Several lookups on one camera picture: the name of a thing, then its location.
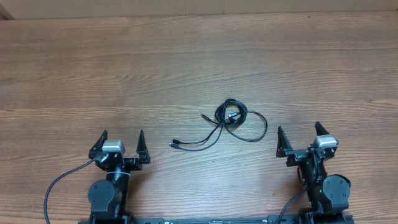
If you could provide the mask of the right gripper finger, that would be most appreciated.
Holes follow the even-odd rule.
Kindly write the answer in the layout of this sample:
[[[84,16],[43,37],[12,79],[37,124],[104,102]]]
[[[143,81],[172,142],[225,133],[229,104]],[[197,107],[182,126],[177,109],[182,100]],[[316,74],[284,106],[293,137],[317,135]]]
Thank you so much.
[[[322,124],[317,121],[315,123],[315,130],[316,130],[316,134],[317,136],[322,136],[322,135],[328,135],[329,132],[322,126]]]
[[[277,130],[277,151],[276,157],[287,157],[287,152],[292,151],[293,147],[290,145],[287,136],[282,128],[282,126],[278,127]]]

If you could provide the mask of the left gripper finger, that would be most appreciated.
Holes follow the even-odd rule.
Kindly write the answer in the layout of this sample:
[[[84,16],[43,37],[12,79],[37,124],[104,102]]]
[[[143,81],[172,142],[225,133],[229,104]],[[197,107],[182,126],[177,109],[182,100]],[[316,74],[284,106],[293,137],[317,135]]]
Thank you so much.
[[[137,143],[136,152],[139,155],[139,160],[142,164],[150,164],[150,154],[146,145],[144,130],[141,129]]]
[[[89,150],[88,158],[94,159],[98,154],[100,154],[103,150],[103,144],[108,139],[108,132],[104,130],[100,138],[96,141],[93,147]]]

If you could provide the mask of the black usb cable split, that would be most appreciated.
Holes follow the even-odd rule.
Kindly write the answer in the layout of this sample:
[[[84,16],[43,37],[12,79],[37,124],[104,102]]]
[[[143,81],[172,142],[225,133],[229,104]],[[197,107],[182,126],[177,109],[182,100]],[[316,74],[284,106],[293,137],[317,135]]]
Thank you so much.
[[[203,119],[207,120],[209,123],[213,123],[215,125],[215,127],[211,130],[211,132],[205,138],[198,140],[198,141],[191,141],[191,142],[173,139],[169,143],[169,146],[174,149],[177,149],[180,151],[185,151],[185,152],[204,151],[204,150],[212,147],[214,144],[216,144],[218,142],[218,140],[220,139],[221,133],[223,132],[224,129],[226,129],[228,127],[232,127],[232,126],[237,126],[238,123],[243,121],[243,118],[244,118],[243,114],[241,114],[240,112],[231,113],[226,118],[222,117],[221,115],[215,115],[214,119],[210,119],[208,116],[206,116],[204,114],[201,114],[201,117]],[[184,147],[184,146],[203,145],[203,144],[207,143],[210,140],[210,138],[212,137],[212,135],[214,135],[214,133],[219,128],[220,128],[220,131],[218,132],[216,139],[210,145],[203,146],[200,148],[195,148],[195,149]]]

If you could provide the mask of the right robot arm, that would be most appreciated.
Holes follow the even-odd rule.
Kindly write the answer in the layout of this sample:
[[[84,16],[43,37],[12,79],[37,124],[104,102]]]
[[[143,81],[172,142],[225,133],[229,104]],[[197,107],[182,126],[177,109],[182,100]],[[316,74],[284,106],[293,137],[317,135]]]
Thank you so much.
[[[338,140],[320,122],[315,123],[316,138],[305,149],[293,149],[282,128],[277,131],[277,157],[287,159],[286,166],[296,167],[297,175],[304,189],[290,199],[277,218],[278,223],[353,223],[349,208],[351,182],[343,175],[328,175],[324,162],[333,158]],[[309,206],[301,208],[297,215],[286,215],[287,208],[303,194],[308,197]]]

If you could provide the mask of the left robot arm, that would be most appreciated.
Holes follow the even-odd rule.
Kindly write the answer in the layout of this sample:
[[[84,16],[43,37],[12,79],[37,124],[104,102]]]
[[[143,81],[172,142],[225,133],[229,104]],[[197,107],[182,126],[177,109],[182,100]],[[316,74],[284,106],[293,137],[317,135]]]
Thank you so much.
[[[150,163],[143,130],[140,130],[136,148],[138,156],[127,158],[125,151],[121,140],[108,139],[107,131],[103,131],[89,150],[88,157],[106,172],[106,177],[94,182],[88,190],[88,201],[91,203],[89,223],[138,222],[126,207],[131,172],[140,171],[144,164]]]

